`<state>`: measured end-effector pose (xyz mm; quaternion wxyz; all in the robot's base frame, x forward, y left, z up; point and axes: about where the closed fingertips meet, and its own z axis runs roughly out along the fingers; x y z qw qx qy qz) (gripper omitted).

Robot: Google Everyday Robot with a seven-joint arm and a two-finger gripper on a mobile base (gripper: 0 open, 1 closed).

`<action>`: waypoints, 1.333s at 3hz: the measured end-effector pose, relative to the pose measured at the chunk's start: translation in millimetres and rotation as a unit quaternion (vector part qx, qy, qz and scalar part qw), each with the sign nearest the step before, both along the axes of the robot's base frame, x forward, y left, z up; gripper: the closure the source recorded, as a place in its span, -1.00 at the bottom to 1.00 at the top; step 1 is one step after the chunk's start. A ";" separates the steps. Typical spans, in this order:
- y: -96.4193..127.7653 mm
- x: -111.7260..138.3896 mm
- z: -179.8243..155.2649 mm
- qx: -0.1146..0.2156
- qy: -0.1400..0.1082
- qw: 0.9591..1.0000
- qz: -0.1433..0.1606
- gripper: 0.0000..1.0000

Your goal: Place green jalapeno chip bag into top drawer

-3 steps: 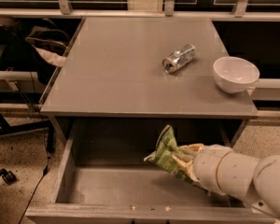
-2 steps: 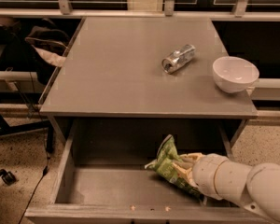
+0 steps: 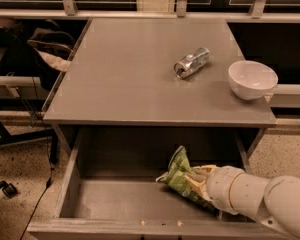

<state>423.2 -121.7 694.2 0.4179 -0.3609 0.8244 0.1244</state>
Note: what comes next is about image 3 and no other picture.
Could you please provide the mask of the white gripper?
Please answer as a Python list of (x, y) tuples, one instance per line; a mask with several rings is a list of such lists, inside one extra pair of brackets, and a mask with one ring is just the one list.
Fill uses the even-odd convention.
[(191, 189), (206, 201), (212, 201), (212, 204), (219, 210), (237, 215), (230, 201), (230, 189), (235, 179), (244, 174), (245, 171), (232, 167), (218, 167), (216, 165), (202, 165), (193, 167), (195, 177), (207, 178), (198, 182), (191, 177), (187, 177)]

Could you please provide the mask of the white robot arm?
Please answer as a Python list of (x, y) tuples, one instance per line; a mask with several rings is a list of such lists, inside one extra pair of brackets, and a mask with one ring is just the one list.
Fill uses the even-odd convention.
[(300, 178), (267, 179), (232, 166), (199, 166), (190, 187), (215, 208), (243, 215), (292, 240), (300, 240)]

